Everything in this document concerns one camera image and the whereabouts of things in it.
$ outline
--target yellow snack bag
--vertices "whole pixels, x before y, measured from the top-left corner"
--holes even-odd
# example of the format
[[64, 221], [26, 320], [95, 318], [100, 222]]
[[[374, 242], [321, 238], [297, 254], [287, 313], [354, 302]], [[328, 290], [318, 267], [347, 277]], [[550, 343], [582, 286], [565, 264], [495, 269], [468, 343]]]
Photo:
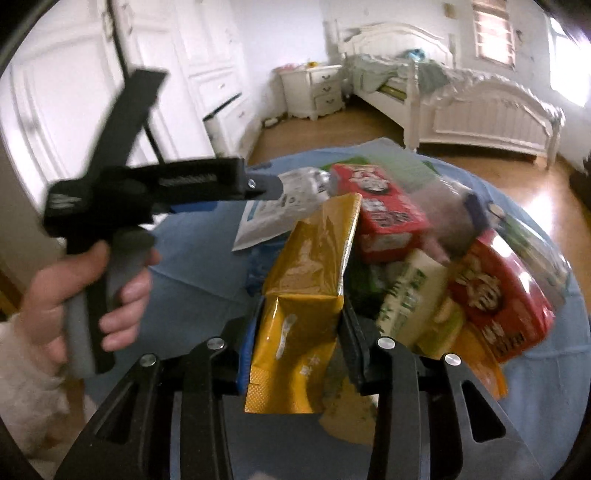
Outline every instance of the yellow snack bag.
[[470, 366], [495, 400], [507, 396], [509, 389], [501, 367], [474, 325], [467, 322], [462, 327], [451, 351]]
[[292, 231], [263, 287], [245, 411], [319, 413], [361, 195], [334, 197]]

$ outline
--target snack package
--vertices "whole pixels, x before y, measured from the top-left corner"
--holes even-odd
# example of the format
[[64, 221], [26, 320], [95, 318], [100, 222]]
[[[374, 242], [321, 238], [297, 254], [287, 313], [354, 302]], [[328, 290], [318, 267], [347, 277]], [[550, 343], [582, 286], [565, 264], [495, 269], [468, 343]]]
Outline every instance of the snack package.
[[433, 234], [452, 256], [463, 256], [489, 227], [486, 212], [471, 189], [447, 177], [438, 177], [409, 194], [427, 216]]
[[358, 240], [364, 262], [402, 260], [420, 246], [421, 235], [430, 227], [425, 214], [379, 167], [335, 164], [330, 175], [331, 192], [363, 196]]
[[379, 312], [376, 325], [382, 335], [412, 348], [437, 311], [446, 287], [447, 268], [422, 250], [414, 250]]
[[472, 244], [449, 290], [499, 362], [540, 343], [554, 322], [552, 307], [538, 284], [492, 229]]
[[527, 267], [556, 312], [564, 305], [569, 263], [556, 247], [498, 205], [489, 204], [489, 210], [498, 218], [496, 231]]
[[501, 367], [474, 325], [466, 323], [462, 327], [450, 352], [468, 364], [495, 400], [507, 396], [507, 382]]
[[460, 330], [466, 323], [462, 308], [450, 297], [443, 300], [437, 313], [427, 323], [425, 332], [417, 341], [420, 354], [439, 360], [452, 351]]
[[232, 251], [252, 247], [294, 229], [298, 220], [314, 213], [329, 198], [329, 175], [304, 167], [279, 175], [283, 195], [279, 200], [250, 200], [238, 226]]
[[263, 287], [245, 411], [319, 413], [343, 307], [361, 195], [332, 198], [297, 224]]

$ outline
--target plastic bag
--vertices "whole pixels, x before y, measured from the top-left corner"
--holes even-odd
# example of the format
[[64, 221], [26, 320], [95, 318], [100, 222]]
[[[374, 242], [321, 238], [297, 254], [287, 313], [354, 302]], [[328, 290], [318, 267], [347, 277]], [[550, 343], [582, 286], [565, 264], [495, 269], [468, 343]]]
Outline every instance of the plastic bag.
[[438, 177], [409, 195], [431, 223], [433, 234], [452, 256], [461, 257], [489, 226], [478, 197], [461, 183]]
[[556, 312], [565, 302], [570, 264], [556, 247], [501, 207], [491, 203], [489, 210], [498, 218], [496, 231], [525, 264]]
[[298, 220], [310, 216], [329, 198], [329, 175], [318, 168], [298, 168], [282, 173], [279, 178], [283, 182], [283, 195], [279, 200], [246, 203], [232, 251], [293, 230]]
[[326, 201], [297, 224], [264, 285], [245, 411], [319, 413], [336, 344], [343, 273], [361, 195]]

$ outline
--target bed footboard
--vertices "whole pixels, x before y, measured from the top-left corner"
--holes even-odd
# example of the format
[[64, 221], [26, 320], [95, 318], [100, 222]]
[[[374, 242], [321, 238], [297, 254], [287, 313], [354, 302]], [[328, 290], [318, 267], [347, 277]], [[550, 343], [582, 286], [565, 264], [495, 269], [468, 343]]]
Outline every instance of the bed footboard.
[[411, 149], [418, 143], [501, 148], [546, 156], [550, 168], [564, 120], [561, 112], [557, 115], [548, 107], [518, 86], [483, 81], [452, 98], [432, 105], [423, 102], [419, 113], [414, 104], [408, 105], [412, 131], [404, 132], [405, 144]]

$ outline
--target window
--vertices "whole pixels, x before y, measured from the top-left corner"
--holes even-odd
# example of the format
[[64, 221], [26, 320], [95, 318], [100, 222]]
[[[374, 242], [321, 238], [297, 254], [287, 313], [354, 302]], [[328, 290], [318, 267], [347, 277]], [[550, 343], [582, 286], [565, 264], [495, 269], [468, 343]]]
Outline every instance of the window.
[[550, 18], [550, 84], [566, 99], [585, 106], [589, 98], [589, 65], [583, 51], [560, 24]]
[[474, 0], [472, 6], [478, 57], [514, 67], [513, 30], [506, 0]]

